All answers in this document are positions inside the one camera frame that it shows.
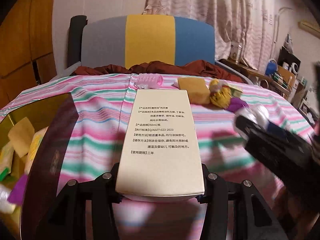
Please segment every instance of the pink striped fabric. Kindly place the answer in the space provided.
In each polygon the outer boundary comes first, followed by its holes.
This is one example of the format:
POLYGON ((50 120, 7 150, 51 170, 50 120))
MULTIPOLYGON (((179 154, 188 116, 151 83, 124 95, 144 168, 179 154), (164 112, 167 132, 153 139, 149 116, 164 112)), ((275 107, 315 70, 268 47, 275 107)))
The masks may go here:
MULTIPOLYGON (((161 89, 172 86, 178 75, 163 75, 161 89)), ((23 91, 0 111, 0 120, 10 111, 30 102, 70 92, 79 113, 62 165, 57 193, 69 179, 95 179, 119 161, 136 88, 136 74, 74 76, 23 91)), ((211 78, 204 78, 209 84, 211 78)), ((313 132, 305 119, 274 92, 230 82, 243 89, 242 99, 250 106, 264 105, 270 120, 303 138, 313 132)), ((234 114, 216 108, 191 105, 201 160, 211 172, 225 179, 251 180, 272 205, 281 182, 243 148, 233 130, 234 114)), ((121 239, 199 239, 205 204, 196 199, 179 203, 145 203, 124 199, 114 204, 121 239)))

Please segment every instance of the white wall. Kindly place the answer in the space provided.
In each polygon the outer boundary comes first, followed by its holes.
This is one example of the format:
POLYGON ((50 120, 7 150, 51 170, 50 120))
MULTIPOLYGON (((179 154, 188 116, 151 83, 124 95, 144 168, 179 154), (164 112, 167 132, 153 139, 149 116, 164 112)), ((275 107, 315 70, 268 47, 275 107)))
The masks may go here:
POLYGON ((281 7, 289 7, 280 15, 279 36, 274 58, 284 43, 287 33, 291 34, 293 53, 301 61, 299 73, 308 80, 308 87, 315 81, 312 63, 320 60, 320 39, 298 28, 298 22, 306 20, 317 25, 316 20, 302 0, 275 0, 275 14, 281 7))
POLYGON ((86 15, 90 23, 110 17, 142 14, 145 2, 146 0, 54 0, 52 43, 57 74, 67 68, 68 30, 71 17, 86 15))

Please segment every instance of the white box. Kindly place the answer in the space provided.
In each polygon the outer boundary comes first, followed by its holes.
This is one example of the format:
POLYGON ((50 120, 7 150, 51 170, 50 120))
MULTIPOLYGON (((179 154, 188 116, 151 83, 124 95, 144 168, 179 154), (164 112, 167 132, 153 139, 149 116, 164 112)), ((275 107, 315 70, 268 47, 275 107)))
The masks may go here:
POLYGON ((189 199, 204 193, 187 91, 137 91, 116 191, 132 200, 157 202, 189 199))
POLYGON ((233 59, 236 63, 239 63, 241 50, 242 50, 242 46, 241 44, 239 44, 239 42, 236 42, 236 41, 231 42, 229 57, 233 59))

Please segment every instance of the curtain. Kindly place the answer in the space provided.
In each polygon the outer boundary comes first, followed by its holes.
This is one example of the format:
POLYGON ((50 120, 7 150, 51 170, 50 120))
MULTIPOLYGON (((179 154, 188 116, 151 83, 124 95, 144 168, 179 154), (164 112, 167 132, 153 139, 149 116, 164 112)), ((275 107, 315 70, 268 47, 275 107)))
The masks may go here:
POLYGON ((145 14, 206 22, 215 28, 215 59, 228 58, 231 42, 242 45, 242 62, 265 72, 274 31, 274 0, 147 0, 145 14))

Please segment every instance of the chair backrest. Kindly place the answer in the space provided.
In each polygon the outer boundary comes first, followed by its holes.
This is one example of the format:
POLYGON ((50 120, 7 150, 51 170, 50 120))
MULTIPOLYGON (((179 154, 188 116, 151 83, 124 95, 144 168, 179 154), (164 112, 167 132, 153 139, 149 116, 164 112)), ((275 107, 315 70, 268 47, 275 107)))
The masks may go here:
POLYGON ((159 60, 185 65, 203 59, 214 64, 214 28, 166 15, 128 15, 86 25, 81 63, 87 67, 125 66, 159 60))

